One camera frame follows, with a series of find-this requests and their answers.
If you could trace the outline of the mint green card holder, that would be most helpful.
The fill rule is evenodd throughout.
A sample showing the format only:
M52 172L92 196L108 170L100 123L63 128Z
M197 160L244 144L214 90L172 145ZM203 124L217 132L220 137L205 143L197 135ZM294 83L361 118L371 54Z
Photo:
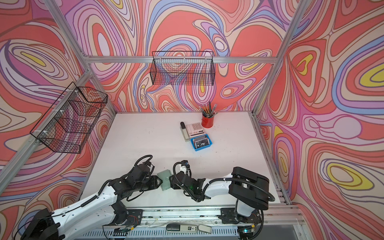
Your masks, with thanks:
M157 176L160 180L162 180L162 191L166 191L171 188L170 177L172 176L172 173L170 170L164 170L162 172L159 172Z

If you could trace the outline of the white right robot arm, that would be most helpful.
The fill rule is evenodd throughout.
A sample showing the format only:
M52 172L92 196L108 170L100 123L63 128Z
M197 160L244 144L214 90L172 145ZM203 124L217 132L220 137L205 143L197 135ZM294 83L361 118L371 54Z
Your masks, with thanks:
M253 223L264 221L264 211L276 198L269 192L270 180L262 175L234 167L231 174L216 179L194 179L192 171L174 172L169 177L174 190L182 190L197 203L217 196L229 195L236 199L234 208L221 208L218 218L223 224Z

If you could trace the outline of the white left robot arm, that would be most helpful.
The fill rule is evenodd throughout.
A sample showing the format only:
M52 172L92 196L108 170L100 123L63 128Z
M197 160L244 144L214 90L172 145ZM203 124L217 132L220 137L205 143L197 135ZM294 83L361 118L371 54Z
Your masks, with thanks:
M155 190L162 183L153 175L152 158L139 158L127 174L105 181L98 192L83 200L54 211L39 211L24 224L21 239L74 240L100 226L122 225L129 217L122 200L128 200L135 192Z

